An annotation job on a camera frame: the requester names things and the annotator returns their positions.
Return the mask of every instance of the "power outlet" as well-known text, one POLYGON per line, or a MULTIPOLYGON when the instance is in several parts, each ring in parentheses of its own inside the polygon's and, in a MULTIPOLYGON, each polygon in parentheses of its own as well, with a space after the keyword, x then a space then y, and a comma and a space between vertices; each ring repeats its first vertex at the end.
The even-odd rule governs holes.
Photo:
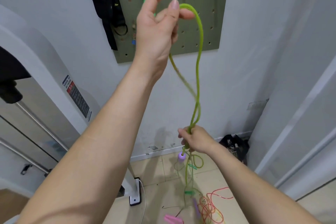
POLYGON ((247 110, 264 109, 269 99, 249 103, 247 110))

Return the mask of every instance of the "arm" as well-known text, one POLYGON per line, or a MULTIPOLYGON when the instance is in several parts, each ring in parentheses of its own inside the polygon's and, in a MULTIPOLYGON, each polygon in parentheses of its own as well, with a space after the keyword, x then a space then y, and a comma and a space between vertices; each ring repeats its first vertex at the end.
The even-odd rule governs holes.
POLYGON ((318 224, 298 203, 261 179, 205 131, 196 126, 189 135, 179 129, 190 147, 205 153, 216 163, 249 223, 318 224))
POLYGON ((132 65, 94 121, 23 209, 18 223, 102 223, 123 181, 149 95, 177 40, 177 0, 154 17, 146 0, 137 18, 132 65))

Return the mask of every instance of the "green pegboard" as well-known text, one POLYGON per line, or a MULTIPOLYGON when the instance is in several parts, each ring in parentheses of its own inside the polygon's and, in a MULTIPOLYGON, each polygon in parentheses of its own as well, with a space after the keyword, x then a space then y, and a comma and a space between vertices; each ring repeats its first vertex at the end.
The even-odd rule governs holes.
MULTIPOLYGON (((168 7, 171 0, 162 0, 157 13, 168 7)), ((203 50, 214 50, 219 48, 221 31, 226 0, 178 0, 180 3, 192 5, 198 12, 203 24, 204 44, 203 50)), ((142 6, 142 0, 120 0, 121 7, 128 26, 128 33, 125 36, 114 34, 118 51, 114 51, 118 63, 132 61, 135 53, 135 45, 132 44, 132 35, 136 32, 133 25, 136 25, 137 15, 142 6)), ((117 29, 120 34, 124 28, 117 29)), ((198 51, 199 32, 196 20, 179 20, 178 41, 172 46, 171 53, 183 54, 198 51)))

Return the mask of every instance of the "white cord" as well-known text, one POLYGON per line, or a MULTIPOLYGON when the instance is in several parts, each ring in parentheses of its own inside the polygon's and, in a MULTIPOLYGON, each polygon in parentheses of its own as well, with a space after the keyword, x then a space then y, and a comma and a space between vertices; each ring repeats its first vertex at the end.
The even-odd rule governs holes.
POLYGON ((142 184, 142 181, 140 181, 140 179, 139 179, 139 182, 141 183, 142 190, 143 190, 143 197, 145 198, 145 210, 143 211, 142 219, 141 219, 141 222, 140 222, 140 223, 142 223, 142 221, 144 220, 147 203, 146 203, 146 194, 145 194, 144 185, 142 184))

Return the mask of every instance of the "warning label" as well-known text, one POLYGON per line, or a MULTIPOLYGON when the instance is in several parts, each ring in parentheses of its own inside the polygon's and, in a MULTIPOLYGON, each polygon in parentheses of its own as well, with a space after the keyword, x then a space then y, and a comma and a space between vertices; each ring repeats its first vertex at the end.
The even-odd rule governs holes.
POLYGON ((79 92, 78 88, 76 87, 75 83, 71 80, 69 75, 65 77, 62 84, 66 88, 67 93, 70 95, 72 100, 75 102, 79 110, 81 110, 84 117, 88 121, 90 121, 92 111, 90 110, 90 107, 84 100, 82 94, 79 92))

